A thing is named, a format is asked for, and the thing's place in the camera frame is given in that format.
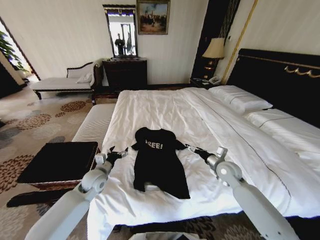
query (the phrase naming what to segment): bed bench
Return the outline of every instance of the bed bench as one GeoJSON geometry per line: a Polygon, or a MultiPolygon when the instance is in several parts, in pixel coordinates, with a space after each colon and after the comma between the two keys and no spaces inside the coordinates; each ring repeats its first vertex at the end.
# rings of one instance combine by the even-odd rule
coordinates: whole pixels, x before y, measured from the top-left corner
{"type": "Polygon", "coordinates": [[[115,103],[93,106],[76,132],[72,142],[95,141],[98,142],[98,148],[101,150],[115,106],[115,103]]]}

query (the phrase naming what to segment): telephone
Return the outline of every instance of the telephone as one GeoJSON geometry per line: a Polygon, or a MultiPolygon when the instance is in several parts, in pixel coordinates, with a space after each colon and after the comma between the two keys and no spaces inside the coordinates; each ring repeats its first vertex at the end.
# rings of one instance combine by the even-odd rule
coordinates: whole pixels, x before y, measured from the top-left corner
{"type": "Polygon", "coordinates": [[[217,76],[214,76],[208,80],[212,85],[218,85],[221,82],[221,79],[217,76]]]}

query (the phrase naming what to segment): table lamp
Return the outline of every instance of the table lamp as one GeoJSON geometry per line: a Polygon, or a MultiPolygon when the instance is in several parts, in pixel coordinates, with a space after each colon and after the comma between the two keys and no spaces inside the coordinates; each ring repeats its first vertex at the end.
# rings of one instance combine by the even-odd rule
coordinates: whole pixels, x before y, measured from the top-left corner
{"type": "Polygon", "coordinates": [[[203,77],[205,79],[208,78],[208,75],[210,75],[210,77],[212,77],[212,75],[214,74],[214,72],[216,70],[216,66],[217,66],[214,63],[219,61],[219,59],[224,58],[224,44],[225,44],[224,38],[222,38],[222,37],[212,38],[208,48],[206,49],[206,51],[202,55],[202,57],[210,59],[207,66],[204,67],[205,74],[203,77]]]}

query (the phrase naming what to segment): chaise lounge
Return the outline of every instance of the chaise lounge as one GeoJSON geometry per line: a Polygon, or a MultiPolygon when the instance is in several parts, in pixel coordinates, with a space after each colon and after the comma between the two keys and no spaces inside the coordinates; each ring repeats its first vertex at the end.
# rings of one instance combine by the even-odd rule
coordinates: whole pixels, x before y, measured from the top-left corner
{"type": "Polygon", "coordinates": [[[101,58],[80,67],[67,68],[66,77],[46,78],[32,84],[30,88],[40,100],[42,99],[40,92],[94,92],[101,86],[104,78],[102,60],[101,58]],[[80,80],[85,76],[89,77],[88,81],[80,80]]]}

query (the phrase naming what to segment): picture frame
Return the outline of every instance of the picture frame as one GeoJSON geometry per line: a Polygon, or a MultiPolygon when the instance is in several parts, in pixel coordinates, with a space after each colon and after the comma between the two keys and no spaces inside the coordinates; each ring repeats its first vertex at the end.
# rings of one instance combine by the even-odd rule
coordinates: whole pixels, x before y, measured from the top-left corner
{"type": "Polygon", "coordinates": [[[167,35],[170,0],[137,0],[139,35],[167,35]]]}

